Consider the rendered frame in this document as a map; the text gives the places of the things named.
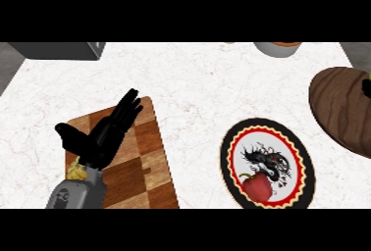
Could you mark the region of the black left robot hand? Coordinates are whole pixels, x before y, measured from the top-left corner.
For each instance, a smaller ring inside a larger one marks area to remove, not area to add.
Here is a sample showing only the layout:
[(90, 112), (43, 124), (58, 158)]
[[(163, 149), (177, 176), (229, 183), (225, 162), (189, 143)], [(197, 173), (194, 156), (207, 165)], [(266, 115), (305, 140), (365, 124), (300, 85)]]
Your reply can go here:
[(138, 90), (130, 89), (111, 114), (101, 119), (89, 134), (67, 123), (55, 126), (62, 148), (80, 157), (80, 165), (102, 170), (111, 164), (124, 135), (142, 109)]

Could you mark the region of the brown wooden bowl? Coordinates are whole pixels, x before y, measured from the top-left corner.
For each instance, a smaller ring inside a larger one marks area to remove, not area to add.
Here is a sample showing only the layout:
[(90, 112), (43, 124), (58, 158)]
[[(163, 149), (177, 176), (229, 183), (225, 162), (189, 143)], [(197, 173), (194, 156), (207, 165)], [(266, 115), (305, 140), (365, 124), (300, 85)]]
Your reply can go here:
[(355, 68), (333, 67), (318, 72), (309, 86), (309, 104), (333, 140), (371, 159), (371, 98), (362, 92), (364, 79), (371, 79), (371, 74)]

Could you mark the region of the black red patterned plate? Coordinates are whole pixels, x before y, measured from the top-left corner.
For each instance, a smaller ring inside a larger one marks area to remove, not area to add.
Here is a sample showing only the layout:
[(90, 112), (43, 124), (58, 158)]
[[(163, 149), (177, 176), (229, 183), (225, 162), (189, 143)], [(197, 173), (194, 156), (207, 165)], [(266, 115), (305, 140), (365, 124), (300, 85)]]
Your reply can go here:
[[(254, 118), (238, 122), (223, 138), (220, 169), (234, 199), (245, 209), (306, 209), (315, 193), (315, 169), (305, 145), (278, 122)], [(272, 188), (266, 202), (244, 192), (247, 173), (263, 173)]]

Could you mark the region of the checkered wooden cutting board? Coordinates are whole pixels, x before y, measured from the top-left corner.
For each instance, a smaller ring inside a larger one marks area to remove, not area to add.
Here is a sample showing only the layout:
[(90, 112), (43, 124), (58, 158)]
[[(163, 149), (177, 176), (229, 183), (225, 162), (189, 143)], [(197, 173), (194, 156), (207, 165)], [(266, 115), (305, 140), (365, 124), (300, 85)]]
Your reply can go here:
[(179, 209), (160, 127), (149, 96), (124, 135), (111, 164), (102, 170), (93, 208)]

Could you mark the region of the grey cup with orange rim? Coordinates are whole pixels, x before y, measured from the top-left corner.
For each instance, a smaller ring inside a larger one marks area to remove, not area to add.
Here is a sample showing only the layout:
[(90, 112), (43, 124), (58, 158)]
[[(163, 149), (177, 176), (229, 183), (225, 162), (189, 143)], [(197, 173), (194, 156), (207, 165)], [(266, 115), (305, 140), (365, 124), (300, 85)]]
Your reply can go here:
[(256, 47), (262, 53), (274, 58), (290, 57), (300, 45), (300, 42), (256, 42)]

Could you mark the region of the dark grey box appliance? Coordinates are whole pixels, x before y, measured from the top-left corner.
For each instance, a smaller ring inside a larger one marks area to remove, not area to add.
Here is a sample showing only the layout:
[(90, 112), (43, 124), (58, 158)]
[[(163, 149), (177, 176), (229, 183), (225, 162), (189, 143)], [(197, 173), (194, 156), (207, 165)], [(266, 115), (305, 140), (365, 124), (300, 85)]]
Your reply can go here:
[(104, 54), (104, 42), (10, 42), (18, 52), (34, 60), (98, 61)]

